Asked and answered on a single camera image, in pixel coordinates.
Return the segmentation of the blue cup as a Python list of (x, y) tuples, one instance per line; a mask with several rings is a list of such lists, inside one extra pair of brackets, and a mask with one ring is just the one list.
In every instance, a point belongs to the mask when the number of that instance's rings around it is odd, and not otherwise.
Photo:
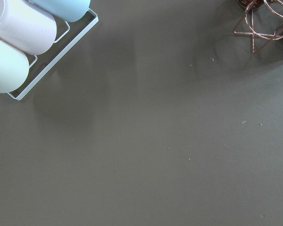
[(76, 22), (88, 11), (91, 0), (31, 0), (49, 13), (67, 22)]

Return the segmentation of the mint green cup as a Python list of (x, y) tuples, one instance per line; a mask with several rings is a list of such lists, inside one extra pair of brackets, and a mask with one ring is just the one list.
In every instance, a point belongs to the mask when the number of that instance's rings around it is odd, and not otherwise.
[(26, 55), (0, 40), (0, 93), (18, 89), (29, 73)]

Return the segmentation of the pink cup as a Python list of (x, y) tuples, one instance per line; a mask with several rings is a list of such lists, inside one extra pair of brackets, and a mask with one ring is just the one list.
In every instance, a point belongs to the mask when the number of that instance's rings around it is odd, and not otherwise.
[(54, 17), (27, 0), (0, 0), (0, 39), (30, 55), (45, 53), (57, 35)]

